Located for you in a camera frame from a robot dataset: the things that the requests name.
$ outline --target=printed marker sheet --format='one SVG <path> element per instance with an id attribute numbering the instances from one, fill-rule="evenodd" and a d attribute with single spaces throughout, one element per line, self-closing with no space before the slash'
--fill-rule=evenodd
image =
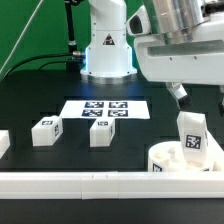
<path id="1" fill-rule="evenodd" d="M 62 118 L 149 119 L 146 101 L 67 101 L 62 109 Z"/>

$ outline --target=white block with marker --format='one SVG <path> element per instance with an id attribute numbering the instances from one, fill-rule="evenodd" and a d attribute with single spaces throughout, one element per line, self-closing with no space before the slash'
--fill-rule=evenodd
<path id="1" fill-rule="evenodd" d="M 61 117 L 44 117 L 32 128 L 33 146 L 52 146 L 62 133 Z"/>
<path id="2" fill-rule="evenodd" d="M 5 130 L 0 131 L 0 158 L 5 154 L 10 146 L 9 132 Z"/>
<path id="3" fill-rule="evenodd" d="M 107 147 L 115 134 L 114 118 L 97 119 L 89 131 L 90 147 Z"/>
<path id="4" fill-rule="evenodd" d="M 185 160 L 200 164 L 211 160 L 205 115 L 180 112 L 177 125 Z"/>

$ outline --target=green backdrop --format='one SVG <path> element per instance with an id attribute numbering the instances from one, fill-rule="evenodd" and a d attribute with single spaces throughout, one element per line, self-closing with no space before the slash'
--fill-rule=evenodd
<path id="1" fill-rule="evenodd" d="M 39 1 L 13 0 L 0 2 L 0 68 L 9 56 Z M 142 0 L 126 0 L 126 3 L 128 8 L 127 18 L 129 18 L 141 6 Z M 73 16 L 77 44 L 79 50 L 84 50 L 90 42 L 88 0 L 85 0 L 78 7 L 73 7 Z M 23 59 L 41 54 L 67 52 L 67 40 L 64 0 L 45 0 L 3 74 L 12 65 Z M 128 43 L 133 46 L 132 37 L 128 37 Z M 32 62 L 20 69 L 37 69 L 44 62 L 46 60 Z M 61 66 L 52 65 L 48 69 L 64 68 Z"/>

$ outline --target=black tabletop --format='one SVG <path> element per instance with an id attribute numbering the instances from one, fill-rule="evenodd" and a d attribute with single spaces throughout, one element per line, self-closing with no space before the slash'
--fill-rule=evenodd
<path id="1" fill-rule="evenodd" d="M 188 111 L 205 113 L 209 131 L 223 146 L 219 88 L 185 87 L 193 100 Z M 110 147 L 100 148 L 89 146 L 94 120 L 63 119 L 64 133 L 54 146 L 33 147 L 31 128 L 45 116 L 59 115 L 67 100 L 145 100 L 151 119 L 117 119 Z M 149 83 L 141 74 L 134 82 L 97 85 L 64 71 L 15 72 L 0 83 L 0 130 L 9 130 L 11 140 L 0 172 L 146 171 L 151 146 L 179 140 L 178 113 L 165 84 Z M 223 199 L 1 200 L 0 204 L 1 223 L 223 223 L 224 219 Z"/>

